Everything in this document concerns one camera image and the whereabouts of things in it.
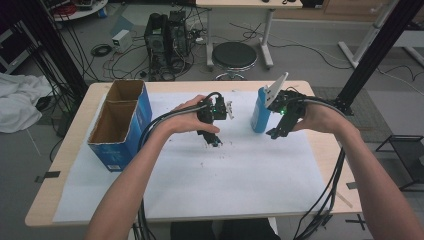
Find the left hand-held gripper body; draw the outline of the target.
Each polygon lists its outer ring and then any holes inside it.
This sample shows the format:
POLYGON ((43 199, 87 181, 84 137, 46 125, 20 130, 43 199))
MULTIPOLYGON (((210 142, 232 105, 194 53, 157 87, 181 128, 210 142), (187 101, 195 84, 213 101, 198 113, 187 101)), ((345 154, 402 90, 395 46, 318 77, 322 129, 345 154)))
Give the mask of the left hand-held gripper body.
POLYGON ((233 119, 232 102, 226 102, 219 92, 212 92, 201 100, 197 106, 197 117, 201 122, 233 119))

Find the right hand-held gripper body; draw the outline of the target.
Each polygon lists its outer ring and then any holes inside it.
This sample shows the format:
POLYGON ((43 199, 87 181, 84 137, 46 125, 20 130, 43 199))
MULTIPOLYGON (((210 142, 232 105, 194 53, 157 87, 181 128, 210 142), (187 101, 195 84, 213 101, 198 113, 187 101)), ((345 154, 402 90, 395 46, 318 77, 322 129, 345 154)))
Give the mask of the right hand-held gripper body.
POLYGON ((288 75, 289 73, 285 72, 271 85, 264 87, 264 107, 272 113, 279 113, 285 120, 294 117, 294 105, 301 100, 299 92, 290 93, 282 89, 288 75))

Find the blue bottle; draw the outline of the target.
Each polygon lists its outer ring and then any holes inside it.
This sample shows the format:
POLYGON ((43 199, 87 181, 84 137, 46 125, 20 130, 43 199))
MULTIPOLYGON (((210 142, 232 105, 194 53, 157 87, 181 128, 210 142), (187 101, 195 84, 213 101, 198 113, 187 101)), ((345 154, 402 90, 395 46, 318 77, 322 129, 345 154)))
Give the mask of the blue bottle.
POLYGON ((270 117, 270 111, 265 107, 265 89, 261 87, 257 92, 254 111, 250 125, 255 133, 264 133, 270 117))

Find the person's left hand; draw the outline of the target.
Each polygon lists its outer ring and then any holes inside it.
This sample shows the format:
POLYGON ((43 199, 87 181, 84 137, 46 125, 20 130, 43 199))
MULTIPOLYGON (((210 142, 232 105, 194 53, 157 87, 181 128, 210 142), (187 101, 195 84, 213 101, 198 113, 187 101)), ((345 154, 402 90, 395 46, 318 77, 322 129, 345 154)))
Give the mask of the person's left hand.
POLYGON ((164 131, 169 136, 174 133, 184 133, 190 131, 206 131, 209 133, 219 133, 220 129, 213 124, 201 122, 195 112, 184 113, 170 117, 163 121, 156 128, 157 131, 164 131))

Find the person's right hand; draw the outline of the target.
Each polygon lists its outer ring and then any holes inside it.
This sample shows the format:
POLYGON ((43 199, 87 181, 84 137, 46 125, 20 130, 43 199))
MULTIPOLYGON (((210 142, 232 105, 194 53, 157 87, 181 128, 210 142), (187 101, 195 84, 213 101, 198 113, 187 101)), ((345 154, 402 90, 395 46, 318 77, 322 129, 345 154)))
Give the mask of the person's right hand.
POLYGON ((331 133, 336 137, 358 134, 356 129, 337 111, 323 105, 308 103, 304 117, 293 127, 293 131, 309 129, 321 133, 331 133))

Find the white paper sheet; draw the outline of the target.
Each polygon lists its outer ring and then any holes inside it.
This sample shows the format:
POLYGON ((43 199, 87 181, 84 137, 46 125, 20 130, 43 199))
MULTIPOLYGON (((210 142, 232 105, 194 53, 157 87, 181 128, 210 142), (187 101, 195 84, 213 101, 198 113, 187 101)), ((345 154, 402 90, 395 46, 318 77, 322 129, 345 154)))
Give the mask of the white paper sheet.
MULTIPOLYGON (((175 134, 164 146, 144 195, 149 221, 242 218, 299 214, 317 201, 325 183, 305 131, 272 140, 254 133, 250 119, 257 91, 221 93, 232 101, 234 118, 216 121, 219 147, 196 132, 175 134)), ((119 176, 89 148, 87 138, 68 174, 54 223, 85 223, 119 176)))

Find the black round stool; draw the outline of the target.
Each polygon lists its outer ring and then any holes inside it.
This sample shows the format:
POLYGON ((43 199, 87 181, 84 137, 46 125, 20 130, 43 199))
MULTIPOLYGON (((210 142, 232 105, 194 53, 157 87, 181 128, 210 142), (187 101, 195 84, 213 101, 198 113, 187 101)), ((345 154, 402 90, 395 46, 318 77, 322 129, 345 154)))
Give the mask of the black round stool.
POLYGON ((223 73, 215 77, 223 80, 236 78, 244 80, 242 72, 250 70, 255 66, 257 53, 255 49, 242 42, 225 42, 217 45, 212 51, 212 62, 223 73))

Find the blue cardboard box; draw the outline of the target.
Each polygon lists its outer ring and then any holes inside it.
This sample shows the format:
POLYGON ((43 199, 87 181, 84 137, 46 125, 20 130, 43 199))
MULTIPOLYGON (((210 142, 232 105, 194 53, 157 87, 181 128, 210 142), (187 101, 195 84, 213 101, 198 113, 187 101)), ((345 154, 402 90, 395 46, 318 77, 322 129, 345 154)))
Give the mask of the blue cardboard box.
POLYGON ((101 106, 88 146, 110 172, 122 171, 138 153, 152 119, 143 80, 115 80, 101 106))

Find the black computer tower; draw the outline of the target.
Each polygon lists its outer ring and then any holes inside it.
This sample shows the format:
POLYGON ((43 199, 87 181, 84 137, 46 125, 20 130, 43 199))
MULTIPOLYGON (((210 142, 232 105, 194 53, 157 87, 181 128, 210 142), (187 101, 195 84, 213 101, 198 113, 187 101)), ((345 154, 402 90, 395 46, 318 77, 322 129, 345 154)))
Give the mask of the black computer tower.
POLYGON ((188 63, 189 41, 186 26, 185 11, 171 11, 168 18, 168 26, 171 40, 171 67, 175 73, 183 73, 188 63))
POLYGON ((169 67, 170 53, 167 39, 167 16, 152 13, 144 32, 144 40, 149 55, 149 72, 151 80, 164 79, 169 67))

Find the person's dark trousers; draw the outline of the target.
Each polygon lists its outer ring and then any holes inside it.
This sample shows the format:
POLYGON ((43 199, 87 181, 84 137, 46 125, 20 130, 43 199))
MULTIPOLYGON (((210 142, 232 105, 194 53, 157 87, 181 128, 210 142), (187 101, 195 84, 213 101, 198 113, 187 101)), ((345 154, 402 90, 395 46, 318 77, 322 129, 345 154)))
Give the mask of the person's dark trousers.
POLYGON ((225 220, 219 234, 212 221, 172 222, 171 240, 281 240, 267 218, 225 220))

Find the white-legged wooden desk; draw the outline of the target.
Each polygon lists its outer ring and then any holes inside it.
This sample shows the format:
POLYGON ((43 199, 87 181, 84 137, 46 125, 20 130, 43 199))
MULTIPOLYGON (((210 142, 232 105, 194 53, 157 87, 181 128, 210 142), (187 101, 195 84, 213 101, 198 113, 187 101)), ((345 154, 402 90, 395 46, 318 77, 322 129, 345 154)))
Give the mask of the white-legged wooden desk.
POLYGON ((274 12, 277 9, 301 9, 301 0, 196 0, 196 6, 207 10, 206 66, 212 68, 213 29, 233 20, 247 21, 253 24, 264 24, 264 32, 259 38, 259 46, 270 69, 274 66, 268 47, 268 38, 272 26, 274 12))

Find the small white device box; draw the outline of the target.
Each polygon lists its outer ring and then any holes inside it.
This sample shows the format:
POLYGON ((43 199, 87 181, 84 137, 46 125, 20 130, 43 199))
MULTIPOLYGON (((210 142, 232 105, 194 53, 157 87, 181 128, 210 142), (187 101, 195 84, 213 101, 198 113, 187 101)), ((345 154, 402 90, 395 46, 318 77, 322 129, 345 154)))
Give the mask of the small white device box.
POLYGON ((112 38, 113 45, 118 53, 125 52, 133 43, 129 30, 123 29, 112 38))

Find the black tape cross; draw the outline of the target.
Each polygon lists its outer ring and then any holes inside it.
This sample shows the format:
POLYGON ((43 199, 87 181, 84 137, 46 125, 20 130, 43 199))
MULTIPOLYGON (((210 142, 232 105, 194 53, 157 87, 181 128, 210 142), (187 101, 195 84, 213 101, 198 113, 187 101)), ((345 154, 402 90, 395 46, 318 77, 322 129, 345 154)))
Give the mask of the black tape cross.
POLYGON ((366 230, 366 222, 365 220, 361 217, 360 214, 356 214, 356 218, 355 219, 346 219, 345 220, 346 223, 350 223, 350 224, 359 224, 362 231, 366 230))

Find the black tape strip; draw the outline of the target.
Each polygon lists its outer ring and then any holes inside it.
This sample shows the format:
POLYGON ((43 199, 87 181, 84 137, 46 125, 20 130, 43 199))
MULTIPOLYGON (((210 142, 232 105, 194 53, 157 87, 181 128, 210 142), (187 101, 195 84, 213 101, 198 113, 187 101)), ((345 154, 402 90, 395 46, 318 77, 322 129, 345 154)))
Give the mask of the black tape strip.
POLYGON ((48 171, 45 172, 42 176, 36 176, 34 182, 43 183, 45 179, 49 178, 58 178, 60 176, 61 171, 48 171))

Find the round white table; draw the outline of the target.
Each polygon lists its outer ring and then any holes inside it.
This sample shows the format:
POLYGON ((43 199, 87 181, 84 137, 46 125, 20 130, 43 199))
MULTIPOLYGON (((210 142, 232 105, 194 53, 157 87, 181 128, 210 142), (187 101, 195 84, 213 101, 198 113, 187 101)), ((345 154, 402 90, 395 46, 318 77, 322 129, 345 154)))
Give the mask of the round white table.
POLYGON ((56 22, 74 20, 100 14, 106 16, 108 0, 41 0, 56 22))

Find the white cloth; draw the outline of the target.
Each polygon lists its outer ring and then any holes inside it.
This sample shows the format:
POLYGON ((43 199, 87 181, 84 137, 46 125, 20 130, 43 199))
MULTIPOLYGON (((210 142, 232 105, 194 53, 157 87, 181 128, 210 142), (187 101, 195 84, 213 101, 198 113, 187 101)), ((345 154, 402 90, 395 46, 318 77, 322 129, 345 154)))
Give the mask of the white cloth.
POLYGON ((35 124, 42 117, 36 104, 51 92, 45 76, 0 73, 0 133, 15 133, 35 124))

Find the black metal post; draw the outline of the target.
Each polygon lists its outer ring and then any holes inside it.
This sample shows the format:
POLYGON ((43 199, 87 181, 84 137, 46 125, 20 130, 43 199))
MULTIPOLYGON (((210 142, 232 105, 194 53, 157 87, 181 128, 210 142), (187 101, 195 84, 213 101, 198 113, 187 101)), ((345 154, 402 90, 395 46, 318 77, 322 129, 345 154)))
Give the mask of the black metal post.
POLYGON ((5 0, 5 2, 13 7, 14 13, 23 20, 31 34, 45 47, 75 99, 82 101, 88 86, 71 59, 58 31, 54 28, 54 20, 45 10, 42 2, 40 0, 5 0))
POLYGON ((365 51, 358 66, 334 100, 337 109, 346 113, 378 65, 424 6, 424 0, 398 0, 381 30, 365 51))

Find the white desk leg frame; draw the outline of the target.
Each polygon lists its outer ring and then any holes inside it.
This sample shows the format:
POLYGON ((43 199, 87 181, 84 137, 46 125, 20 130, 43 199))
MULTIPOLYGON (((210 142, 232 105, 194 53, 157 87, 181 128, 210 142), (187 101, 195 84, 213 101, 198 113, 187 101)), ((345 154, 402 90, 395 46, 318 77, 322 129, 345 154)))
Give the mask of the white desk leg frame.
POLYGON ((379 5, 378 9, 380 10, 380 14, 369 27, 367 34, 362 39, 361 43, 354 52, 349 49, 349 47, 344 41, 338 42, 338 47, 343 52, 343 54, 345 55, 345 57, 353 68, 356 68, 359 65, 360 60, 363 58, 364 54, 371 46, 372 42, 378 35, 379 31, 381 30, 385 21, 388 19, 389 15, 393 11, 397 2, 398 0, 388 0, 387 3, 382 3, 379 5))

